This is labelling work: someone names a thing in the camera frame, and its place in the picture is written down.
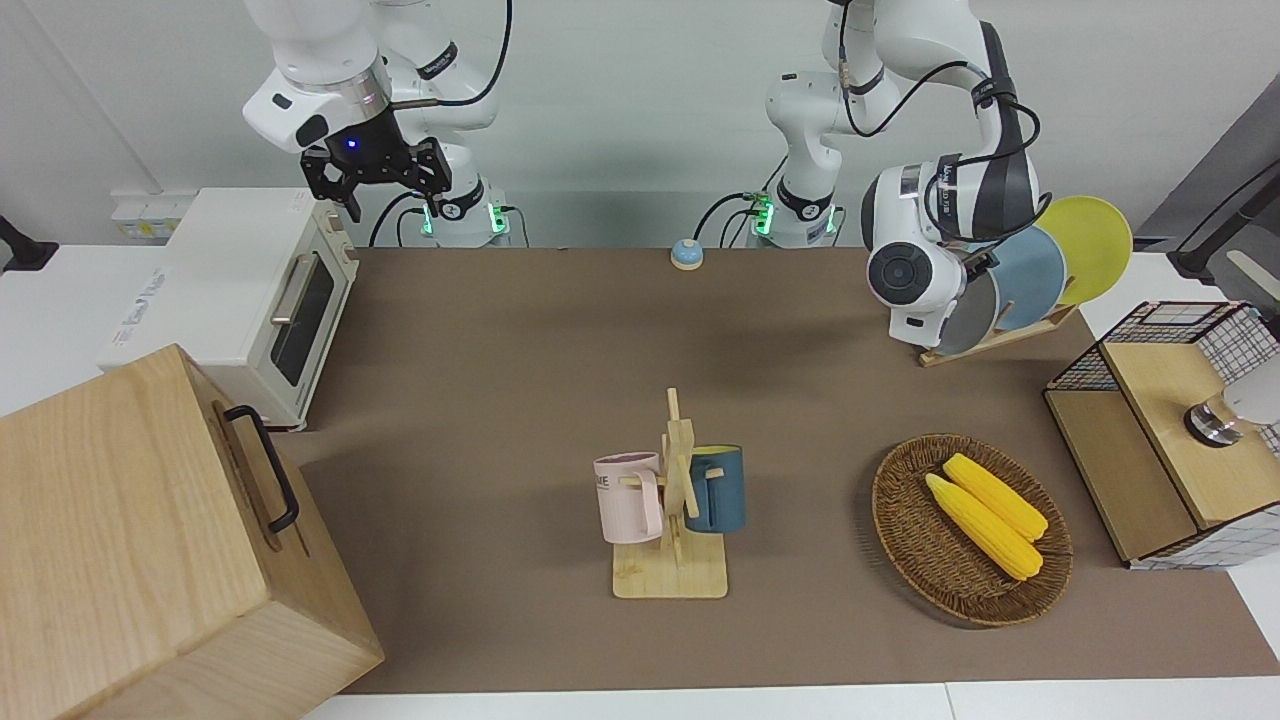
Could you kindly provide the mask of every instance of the mug handle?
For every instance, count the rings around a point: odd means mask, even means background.
[[[644,500],[644,532],[662,532],[662,507],[658,505],[658,475],[648,468],[634,470],[640,475],[640,493]]]
[[[703,475],[704,483],[707,486],[707,527],[716,527],[716,495],[712,492],[712,480],[724,477],[723,468],[710,468]]]

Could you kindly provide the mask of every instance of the oven window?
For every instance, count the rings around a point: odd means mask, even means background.
[[[293,324],[280,328],[275,336],[275,345],[271,347],[271,363],[293,387],[298,387],[298,382],[302,379],[302,368],[306,366],[307,357],[311,356],[311,346],[315,345],[316,333],[320,332],[324,311],[332,297],[333,275],[321,260],[316,263],[311,284],[302,295],[302,305],[298,307]]]

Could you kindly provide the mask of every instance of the oven handle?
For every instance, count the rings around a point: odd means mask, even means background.
[[[223,418],[227,418],[228,423],[233,423],[241,418],[248,418],[253,421],[253,429],[257,430],[257,437],[262,441],[262,450],[266,451],[266,459],[271,462],[271,471],[275,473],[275,482],[280,483],[280,495],[284,496],[284,514],[266,524],[266,529],[280,534],[280,532],[298,519],[298,497],[293,495],[293,486],[289,484],[289,475],[284,471],[280,456],[275,452],[275,443],[266,434],[266,424],[262,423],[262,416],[257,414],[257,410],[253,410],[248,405],[237,405],[223,413]]]
[[[289,279],[284,284],[284,292],[280,295],[280,301],[275,304],[275,310],[271,311],[273,325],[293,324],[298,316],[298,310],[302,309],[302,299],[307,293],[311,277],[315,275],[316,265],[319,264],[320,256],[315,252],[301,255],[294,260],[293,269],[289,270]]]

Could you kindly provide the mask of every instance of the mug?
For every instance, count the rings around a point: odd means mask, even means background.
[[[627,544],[662,537],[657,452],[623,452],[595,461],[595,496],[604,541]]]
[[[742,448],[736,445],[704,445],[694,448],[689,466],[698,498],[698,518],[685,515],[685,527],[695,533],[732,533],[746,524],[746,488],[742,478]]]

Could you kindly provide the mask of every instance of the oven door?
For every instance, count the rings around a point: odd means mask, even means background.
[[[333,249],[316,233],[310,251],[294,258],[269,318],[274,332],[259,372],[273,395],[288,401],[293,415],[273,419],[273,424],[302,424],[348,288]]]

